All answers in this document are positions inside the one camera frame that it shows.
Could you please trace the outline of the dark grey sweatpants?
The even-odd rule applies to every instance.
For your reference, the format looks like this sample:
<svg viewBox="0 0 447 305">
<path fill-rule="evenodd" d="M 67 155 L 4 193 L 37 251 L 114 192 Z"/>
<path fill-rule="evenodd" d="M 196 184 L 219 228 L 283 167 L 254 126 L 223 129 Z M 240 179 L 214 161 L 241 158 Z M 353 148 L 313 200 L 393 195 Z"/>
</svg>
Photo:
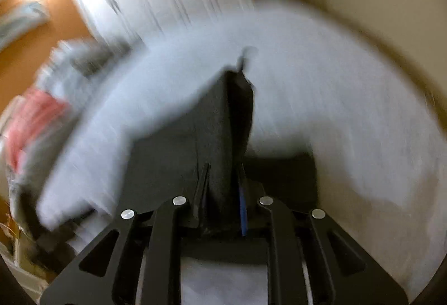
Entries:
<svg viewBox="0 0 447 305">
<path fill-rule="evenodd" d="M 243 186 L 275 197 L 291 210 L 307 213 L 317 204 L 314 159 L 246 157 L 253 113 L 253 90 L 243 70 L 252 48 L 236 68 L 210 81 L 199 98 L 173 110 L 168 104 L 180 86 L 149 83 L 148 97 L 113 96 L 123 70 L 110 66 L 86 88 L 72 91 L 76 119 L 64 137 L 38 213 L 52 230 L 38 242 L 44 251 L 72 259 L 70 241 L 88 242 L 121 210 L 147 219 L 163 203 L 186 202 L 186 225 L 193 229 L 244 233 L 254 211 Z"/>
</svg>

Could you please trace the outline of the white floral bed mattress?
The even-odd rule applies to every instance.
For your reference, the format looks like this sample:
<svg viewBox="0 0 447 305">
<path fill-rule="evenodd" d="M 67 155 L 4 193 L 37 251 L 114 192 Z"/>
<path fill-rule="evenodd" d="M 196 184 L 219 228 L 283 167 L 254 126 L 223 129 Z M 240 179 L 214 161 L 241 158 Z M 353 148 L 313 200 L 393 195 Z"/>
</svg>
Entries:
<svg viewBox="0 0 447 305">
<path fill-rule="evenodd" d="M 396 63 L 298 2 L 145 38 L 91 98 L 40 197 L 56 226 L 85 202 L 113 213 L 132 140 L 188 110 L 250 50 L 249 153 L 310 149 L 322 207 L 414 299 L 446 249 L 446 134 Z"/>
</svg>

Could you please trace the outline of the coral pink blanket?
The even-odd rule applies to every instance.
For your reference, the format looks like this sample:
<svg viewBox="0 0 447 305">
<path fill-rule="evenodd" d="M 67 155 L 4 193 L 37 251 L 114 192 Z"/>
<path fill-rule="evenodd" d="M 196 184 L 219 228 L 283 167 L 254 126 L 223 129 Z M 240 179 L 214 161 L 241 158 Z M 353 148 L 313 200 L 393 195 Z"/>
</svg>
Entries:
<svg viewBox="0 0 447 305">
<path fill-rule="evenodd" d="M 14 173 L 20 172 L 27 148 L 69 111 L 67 101 L 47 91 L 35 87 L 26 91 L 6 130 L 6 161 Z"/>
</svg>

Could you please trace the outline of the grey duvet blanket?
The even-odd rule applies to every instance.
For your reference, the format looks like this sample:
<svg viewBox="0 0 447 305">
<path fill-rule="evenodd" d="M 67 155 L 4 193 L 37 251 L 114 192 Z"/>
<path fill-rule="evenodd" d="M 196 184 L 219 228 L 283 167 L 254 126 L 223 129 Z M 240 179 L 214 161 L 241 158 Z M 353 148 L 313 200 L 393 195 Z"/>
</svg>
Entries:
<svg viewBox="0 0 447 305">
<path fill-rule="evenodd" d="M 127 143 L 117 130 L 118 114 L 104 105 L 127 73 L 133 50 L 133 44 L 121 39 L 60 41 L 51 50 L 30 88 L 67 101 L 70 111 L 27 148 L 19 173 L 6 161 L 9 120 L 4 156 L 11 214 L 31 238 L 38 238 L 82 200 L 111 210 Z"/>
</svg>

